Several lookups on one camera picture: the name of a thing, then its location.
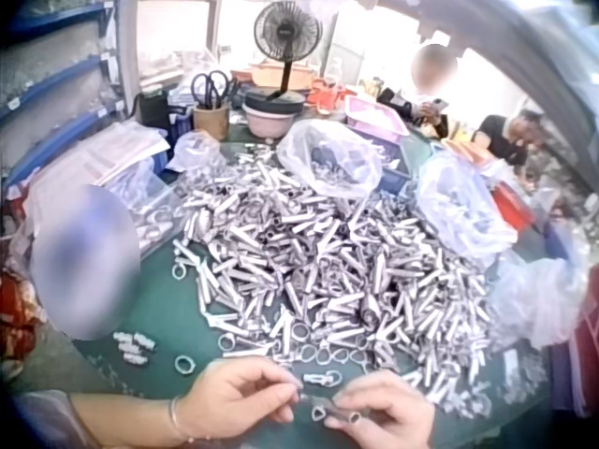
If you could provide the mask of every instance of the black-handled scissors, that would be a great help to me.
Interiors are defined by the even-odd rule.
[[[216,83],[214,82],[214,75],[218,77],[222,77],[225,88],[223,92],[220,93],[216,88]],[[202,99],[197,94],[197,81],[200,79],[204,79],[204,98]],[[194,99],[197,101],[197,106],[202,109],[220,109],[224,103],[229,99],[229,94],[235,91],[235,93],[239,90],[239,82],[236,78],[233,80],[229,80],[228,76],[222,72],[221,70],[214,70],[209,74],[200,73],[196,75],[196,77],[191,82],[191,94]]]

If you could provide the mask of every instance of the pen holder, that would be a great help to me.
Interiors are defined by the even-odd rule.
[[[194,129],[204,130],[216,140],[223,140],[228,136],[229,105],[220,109],[194,108]]]

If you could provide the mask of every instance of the hand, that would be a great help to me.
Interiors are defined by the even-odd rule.
[[[441,123],[441,114],[433,105],[433,103],[422,103],[418,107],[418,110],[420,111],[422,117],[425,117],[434,126],[437,126]]]
[[[236,437],[268,415],[292,422],[289,405],[298,402],[301,387],[293,374],[265,358],[218,360],[197,377],[175,413],[190,437]]]
[[[333,399],[347,410],[370,409],[370,418],[355,424],[333,417],[325,426],[344,431],[362,449],[422,449],[434,420],[434,407],[422,395],[389,370],[357,378]]]

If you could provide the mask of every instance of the bracelet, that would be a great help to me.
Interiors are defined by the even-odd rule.
[[[177,432],[183,438],[185,438],[187,442],[191,443],[194,442],[194,438],[187,435],[187,433],[181,429],[181,426],[179,426],[179,422],[177,421],[177,414],[175,413],[175,407],[177,407],[177,402],[179,402],[180,398],[180,396],[176,396],[175,398],[170,400],[170,403],[168,404],[168,417],[170,418],[170,423],[175,428],[175,430],[177,430]]]

